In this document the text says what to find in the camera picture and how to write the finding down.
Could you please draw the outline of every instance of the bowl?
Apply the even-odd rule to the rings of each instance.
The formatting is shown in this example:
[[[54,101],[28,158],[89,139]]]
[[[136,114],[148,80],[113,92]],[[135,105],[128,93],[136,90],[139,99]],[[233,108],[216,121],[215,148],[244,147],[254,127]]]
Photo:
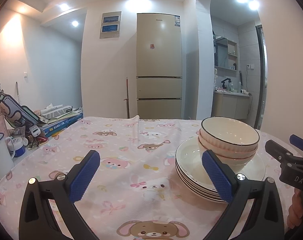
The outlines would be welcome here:
[[[260,139],[254,128],[227,117],[204,119],[199,134],[211,145],[232,152],[251,152]]]
[[[208,150],[212,150],[216,155],[222,156],[222,157],[226,157],[226,158],[232,158],[232,159],[245,159],[245,158],[249,158],[251,156],[253,156],[258,148],[257,147],[251,151],[251,152],[233,152],[233,151],[229,151],[229,150],[225,150],[225,149],[221,149],[215,145],[210,144],[208,141],[206,141],[201,134],[199,133],[198,135],[198,139],[200,141],[200,143]]]
[[[200,158],[202,158],[203,153],[205,151],[207,151],[208,149],[206,149],[199,141],[199,139],[197,140],[198,142],[198,146],[199,146],[199,155]],[[234,172],[238,172],[240,171],[253,157],[254,155],[250,156],[249,158],[245,158],[245,159],[232,159],[232,158],[225,158],[219,155],[216,155],[220,161],[222,163],[227,164]]]

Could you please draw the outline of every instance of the mug handle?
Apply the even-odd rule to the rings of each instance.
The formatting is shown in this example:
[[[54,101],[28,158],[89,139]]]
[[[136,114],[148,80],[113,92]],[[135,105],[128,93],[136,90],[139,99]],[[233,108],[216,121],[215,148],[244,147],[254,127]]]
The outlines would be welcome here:
[[[9,139],[9,140],[11,141],[12,145],[13,145],[13,149],[14,149],[14,151],[13,151],[13,155],[11,156],[11,158],[13,159],[13,158],[14,158],[14,156],[15,156],[15,146],[14,146],[14,142],[13,142],[13,140],[12,140],[12,138],[11,138],[11,137],[6,137],[4,140],[7,140],[7,139]]]

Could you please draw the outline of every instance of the refrigerator door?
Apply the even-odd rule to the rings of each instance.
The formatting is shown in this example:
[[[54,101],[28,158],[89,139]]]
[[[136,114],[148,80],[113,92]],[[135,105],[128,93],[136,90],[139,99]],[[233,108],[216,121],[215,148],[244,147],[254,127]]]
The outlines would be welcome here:
[[[181,62],[181,31],[175,16],[137,14],[137,76],[181,77]]]
[[[181,98],[181,78],[137,78],[137,98]]]
[[[140,119],[181,118],[181,99],[141,99],[137,107]]]

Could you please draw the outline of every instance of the tablecloth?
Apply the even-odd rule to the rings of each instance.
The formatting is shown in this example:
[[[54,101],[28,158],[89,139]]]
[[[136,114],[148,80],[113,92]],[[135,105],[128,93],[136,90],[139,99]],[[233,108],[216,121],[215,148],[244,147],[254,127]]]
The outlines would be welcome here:
[[[100,240],[145,239],[144,226],[150,225],[157,231],[153,239],[201,240],[227,205],[192,193],[179,179],[174,164],[177,147],[197,136],[200,123],[140,120],[139,116],[84,118],[22,160],[0,181],[0,222],[13,239],[18,239],[19,213],[28,180],[35,177],[45,181],[67,173],[94,149],[100,153],[101,164],[75,206]],[[265,177],[275,179],[286,219],[293,188],[279,181],[279,163],[265,152],[264,145],[273,139],[295,155],[297,152],[271,135],[259,134],[257,154],[265,163]],[[55,202],[50,203],[62,232],[70,237]],[[240,233],[251,205],[248,201],[232,236]]]

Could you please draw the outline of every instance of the metal pivot bolt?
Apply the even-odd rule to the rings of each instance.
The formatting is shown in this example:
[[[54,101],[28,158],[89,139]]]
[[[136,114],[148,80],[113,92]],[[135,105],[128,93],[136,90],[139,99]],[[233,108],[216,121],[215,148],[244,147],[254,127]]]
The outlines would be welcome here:
[[[34,183],[35,183],[35,181],[36,181],[36,179],[35,179],[35,178],[31,178],[31,179],[29,179],[28,183],[29,183],[29,184],[34,184]]]
[[[57,176],[57,179],[58,179],[58,180],[63,180],[65,177],[66,177],[65,174],[59,174],[59,175]]]
[[[237,174],[237,179],[239,179],[239,180],[244,180],[244,179],[246,179],[246,177],[245,177],[244,174],[238,173],[238,174]]]
[[[275,180],[274,180],[272,177],[268,177],[268,178],[267,178],[267,181],[268,181],[269,183],[274,183],[274,182],[275,182]]]

